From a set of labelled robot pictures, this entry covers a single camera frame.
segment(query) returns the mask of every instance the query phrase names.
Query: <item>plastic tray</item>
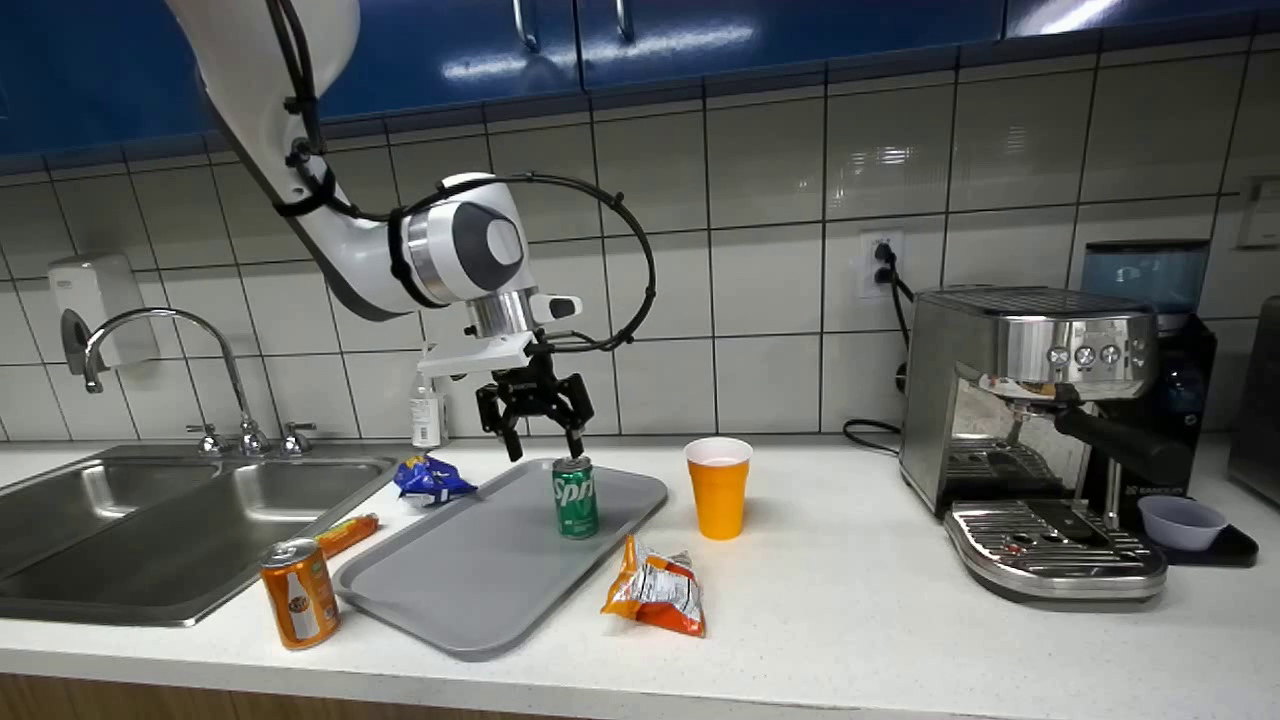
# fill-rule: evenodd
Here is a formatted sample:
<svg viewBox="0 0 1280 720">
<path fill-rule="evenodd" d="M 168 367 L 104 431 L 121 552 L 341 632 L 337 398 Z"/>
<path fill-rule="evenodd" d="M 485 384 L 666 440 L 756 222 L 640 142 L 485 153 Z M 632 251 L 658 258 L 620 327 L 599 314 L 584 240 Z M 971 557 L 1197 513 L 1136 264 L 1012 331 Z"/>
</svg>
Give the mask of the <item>plastic tray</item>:
<svg viewBox="0 0 1280 720">
<path fill-rule="evenodd" d="M 337 588 L 359 613 L 449 655 L 501 655 L 666 499 L 651 477 L 616 466 L 592 477 L 595 536 L 558 536 L 550 463 L 530 460 L 369 548 L 337 572 Z"/>
</svg>

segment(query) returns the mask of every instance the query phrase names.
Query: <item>sink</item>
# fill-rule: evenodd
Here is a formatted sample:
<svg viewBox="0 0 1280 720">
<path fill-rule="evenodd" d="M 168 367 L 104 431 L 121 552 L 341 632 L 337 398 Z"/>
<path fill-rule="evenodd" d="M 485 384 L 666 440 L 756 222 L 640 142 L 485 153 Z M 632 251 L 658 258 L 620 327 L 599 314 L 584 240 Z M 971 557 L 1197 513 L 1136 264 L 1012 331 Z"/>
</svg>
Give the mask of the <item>sink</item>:
<svg viewBox="0 0 1280 720">
<path fill-rule="evenodd" d="M 312 536 L 391 472 L 371 451 L 211 463 L 117 448 L 0 492 L 0 615 L 197 624 L 254 578 L 269 548 Z"/>
</svg>

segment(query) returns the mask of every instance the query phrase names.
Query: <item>cabinet door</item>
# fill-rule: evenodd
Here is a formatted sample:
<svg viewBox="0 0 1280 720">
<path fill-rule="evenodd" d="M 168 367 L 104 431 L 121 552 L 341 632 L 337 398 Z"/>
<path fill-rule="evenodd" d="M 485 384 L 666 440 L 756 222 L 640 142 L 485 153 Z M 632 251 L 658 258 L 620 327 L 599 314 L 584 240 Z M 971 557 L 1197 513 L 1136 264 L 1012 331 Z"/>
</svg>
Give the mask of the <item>cabinet door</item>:
<svg viewBox="0 0 1280 720">
<path fill-rule="evenodd" d="M 0 153 L 199 141 L 197 59 L 165 0 L 3 0 Z"/>
<path fill-rule="evenodd" d="M 581 0 L 589 89 L 994 38 L 1005 0 Z"/>
<path fill-rule="evenodd" d="M 325 115 L 575 93 L 570 0 L 364 0 Z"/>
<path fill-rule="evenodd" d="M 1062 36 L 1086 28 L 1197 28 L 1280 12 L 1280 0 L 1009 0 L 1009 36 Z"/>
</svg>

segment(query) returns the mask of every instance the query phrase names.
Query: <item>orange cup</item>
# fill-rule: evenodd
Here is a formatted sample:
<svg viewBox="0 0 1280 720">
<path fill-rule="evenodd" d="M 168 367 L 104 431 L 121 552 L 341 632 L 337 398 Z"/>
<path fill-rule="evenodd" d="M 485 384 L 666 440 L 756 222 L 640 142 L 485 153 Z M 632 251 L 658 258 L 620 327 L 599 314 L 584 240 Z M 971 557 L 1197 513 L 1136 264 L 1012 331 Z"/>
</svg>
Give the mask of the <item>orange cup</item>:
<svg viewBox="0 0 1280 720">
<path fill-rule="evenodd" d="M 736 436 L 702 436 L 684 445 L 694 529 L 711 538 L 730 538 L 748 518 L 753 445 Z"/>
</svg>

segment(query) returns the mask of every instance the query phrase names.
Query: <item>countertop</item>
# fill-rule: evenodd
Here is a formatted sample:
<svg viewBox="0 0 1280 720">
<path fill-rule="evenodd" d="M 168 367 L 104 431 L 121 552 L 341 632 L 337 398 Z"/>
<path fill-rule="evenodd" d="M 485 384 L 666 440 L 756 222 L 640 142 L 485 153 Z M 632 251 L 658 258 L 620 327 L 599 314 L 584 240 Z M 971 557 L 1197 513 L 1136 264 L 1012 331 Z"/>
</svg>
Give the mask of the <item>countertop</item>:
<svg viewBox="0 0 1280 720">
<path fill-rule="evenodd" d="M 0 483 L 87 448 L 3 448 Z M 491 445 L 438 451 L 471 480 Z M 1280 518 L 1222 480 L 1222 445 L 1197 456 L 1193 496 L 1260 538 L 1257 566 L 1172 566 L 1148 609 L 1028 609 L 985 590 L 897 460 L 842 440 L 765 440 L 748 530 L 715 543 L 693 524 L 681 445 L 595 445 L 595 463 L 658 477 L 671 499 L 640 530 L 693 552 L 708 636 L 599 615 L 616 563 L 592 572 L 520 646 L 465 662 L 369 615 L 284 651 L 259 584 L 197 629 L 0 618 L 0 670 L 244 688 L 284 694 L 438 702 L 550 714 L 1277 714 Z M 391 489 L 359 513 L 391 529 Z"/>
</svg>

